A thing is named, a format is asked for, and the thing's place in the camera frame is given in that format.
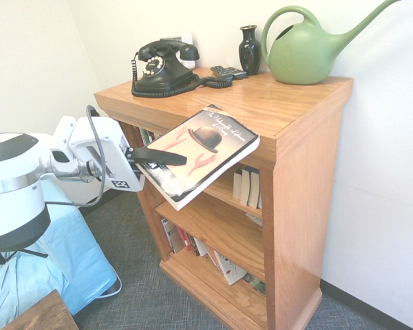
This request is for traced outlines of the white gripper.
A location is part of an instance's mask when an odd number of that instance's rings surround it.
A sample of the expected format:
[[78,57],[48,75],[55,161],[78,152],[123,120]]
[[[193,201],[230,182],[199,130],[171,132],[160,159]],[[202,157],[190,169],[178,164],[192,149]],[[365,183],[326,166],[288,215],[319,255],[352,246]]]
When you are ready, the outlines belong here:
[[106,165],[105,185],[110,188],[132,192],[143,189],[145,176],[135,174],[130,163],[172,166],[187,163],[185,156],[176,153],[129,147],[117,121],[108,117],[91,119],[98,136],[94,136],[88,118],[79,118],[72,131],[69,146],[80,161],[92,161],[99,169]]

